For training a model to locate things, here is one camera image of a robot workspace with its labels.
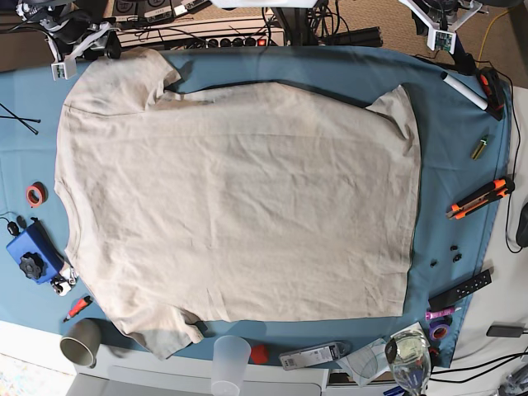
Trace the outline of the purple glue tube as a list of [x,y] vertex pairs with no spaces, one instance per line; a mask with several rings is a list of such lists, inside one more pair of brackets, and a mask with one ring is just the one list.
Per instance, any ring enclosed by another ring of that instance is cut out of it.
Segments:
[[425,319],[431,321],[437,318],[444,318],[452,315],[454,312],[461,310],[461,307],[450,306],[438,311],[426,311]]

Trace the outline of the black power strip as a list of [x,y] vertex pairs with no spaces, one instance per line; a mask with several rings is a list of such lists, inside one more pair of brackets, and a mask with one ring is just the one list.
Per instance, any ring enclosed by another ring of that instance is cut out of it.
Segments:
[[230,47],[270,47],[282,46],[285,39],[282,34],[271,34],[271,39],[267,35],[242,36],[222,36],[205,39],[206,48],[230,48]]

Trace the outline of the translucent plastic cup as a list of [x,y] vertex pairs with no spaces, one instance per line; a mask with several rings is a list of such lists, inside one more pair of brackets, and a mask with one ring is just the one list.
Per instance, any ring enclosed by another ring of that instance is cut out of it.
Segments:
[[227,335],[215,341],[211,371],[213,395],[241,394],[250,354],[250,344],[241,337]]

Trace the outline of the red black pen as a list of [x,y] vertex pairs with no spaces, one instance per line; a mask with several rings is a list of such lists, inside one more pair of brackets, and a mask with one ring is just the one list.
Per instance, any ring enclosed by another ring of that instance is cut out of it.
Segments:
[[66,323],[75,316],[77,316],[79,313],[81,313],[86,307],[88,307],[92,303],[92,297],[91,296],[85,296],[81,299],[79,299],[74,306],[68,311],[66,316],[63,319],[63,322]]

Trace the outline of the purple tape roll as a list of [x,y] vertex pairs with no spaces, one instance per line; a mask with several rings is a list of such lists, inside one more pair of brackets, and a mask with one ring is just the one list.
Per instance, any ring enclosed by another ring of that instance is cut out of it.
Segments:
[[450,325],[446,322],[436,321],[429,325],[429,338],[433,341],[439,341],[445,338],[450,331]]

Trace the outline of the small red block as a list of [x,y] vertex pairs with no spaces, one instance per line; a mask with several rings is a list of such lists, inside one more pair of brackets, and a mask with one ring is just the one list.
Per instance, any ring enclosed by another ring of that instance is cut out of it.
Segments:
[[263,344],[252,346],[250,357],[255,365],[264,365],[269,361],[269,351]]

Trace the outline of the small white black wheel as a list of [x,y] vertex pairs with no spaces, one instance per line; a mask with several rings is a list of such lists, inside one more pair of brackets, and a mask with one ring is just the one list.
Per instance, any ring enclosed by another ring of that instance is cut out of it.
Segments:
[[77,282],[78,276],[76,271],[70,266],[65,266],[58,275],[51,279],[50,285],[57,295],[65,296]]

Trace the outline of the white marker pen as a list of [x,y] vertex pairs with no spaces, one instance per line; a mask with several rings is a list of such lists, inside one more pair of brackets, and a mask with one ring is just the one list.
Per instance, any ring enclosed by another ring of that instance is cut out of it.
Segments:
[[459,94],[467,98],[469,101],[474,103],[479,109],[486,111],[488,108],[488,103],[475,91],[470,89],[468,86],[463,84],[456,78],[453,78],[447,72],[441,73],[441,79],[444,83],[455,89]]

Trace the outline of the wine glass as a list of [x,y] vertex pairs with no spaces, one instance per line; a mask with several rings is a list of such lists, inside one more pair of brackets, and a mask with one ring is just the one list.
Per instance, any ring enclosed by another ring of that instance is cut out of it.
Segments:
[[406,394],[424,395],[431,376],[431,357],[422,331],[396,333],[389,339],[384,353],[395,381]]

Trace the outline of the olive green small cylinder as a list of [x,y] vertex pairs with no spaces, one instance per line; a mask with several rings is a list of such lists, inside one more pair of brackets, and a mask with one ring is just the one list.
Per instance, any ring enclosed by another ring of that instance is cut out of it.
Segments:
[[474,148],[474,151],[471,153],[471,159],[476,161],[478,160],[481,156],[482,156],[482,153],[484,151],[484,149],[487,147],[488,145],[488,135],[484,135],[482,136],[477,145],[475,146]]

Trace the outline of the orange black clamp tool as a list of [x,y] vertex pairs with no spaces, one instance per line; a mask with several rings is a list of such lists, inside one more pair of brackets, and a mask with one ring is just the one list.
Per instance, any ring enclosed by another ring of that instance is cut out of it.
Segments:
[[502,120],[505,96],[497,70],[493,67],[479,69],[478,82],[486,95],[487,107],[485,111],[496,120]]

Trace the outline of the beige T-shirt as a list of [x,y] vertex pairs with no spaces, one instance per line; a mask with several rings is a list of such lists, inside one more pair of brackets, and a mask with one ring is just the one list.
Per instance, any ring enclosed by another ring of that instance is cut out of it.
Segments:
[[198,322],[403,313],[421,148],[404,86],[360,108],[276,82],[175,93],[135,50],[64,100],[65,252],[118,330],[165,359]]

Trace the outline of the black remote control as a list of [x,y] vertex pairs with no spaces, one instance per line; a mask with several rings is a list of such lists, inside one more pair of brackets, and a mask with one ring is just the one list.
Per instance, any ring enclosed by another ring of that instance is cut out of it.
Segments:
[[460,300],[472,295],[492,283],[493,269],[486,269],[465,280],[457,281],[450,287],[443,286],[428,299],[428,308],[440,311],[457,304]]

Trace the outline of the blue table cloth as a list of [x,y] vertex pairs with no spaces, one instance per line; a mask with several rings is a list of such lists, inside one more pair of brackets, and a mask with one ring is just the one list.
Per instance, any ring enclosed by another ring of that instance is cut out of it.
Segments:
[[[213,341],[223,334],[266,344],[271,363],[284,351],[343,340],[354,347],[422,321],[429,297],[478,272],[493,231],[501,229],[498,203],[462,220],[445,212],[455,201],[507,173],[511,120],[495,120],[441,81],[441,69],[386,49],[366,47],[259,48],[168,51],[165,58],[181,74],[178,92],[239,83],[279,82],[322,93],[356,106],[403,86],[411,98],[422,146],[420,211],[404,313],[397,318],[322,322],[209,322],[205,340],[182,351],[184,357],[209,359]],[[42,221],[57,248],[68,241],[68,218],[60,199],[49,193],[38,208],[26,202],[34,182],[54,184],[56,131],[64,98],[73,80],[56,82],[47,68],[5,72],[1,101],[17,116],[40,119],[38,135],[16,120],[1,122],[1,215]],[[474,161],[479,139],[488,145]]]

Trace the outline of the orange black utility knife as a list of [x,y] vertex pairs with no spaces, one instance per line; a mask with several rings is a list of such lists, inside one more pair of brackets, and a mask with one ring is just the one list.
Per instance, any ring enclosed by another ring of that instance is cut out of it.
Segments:
[[510,177],[495,179],[455,202],[445,214],[446,218],[463,219],[484,206],[510,195],[514,190],[515,183]]

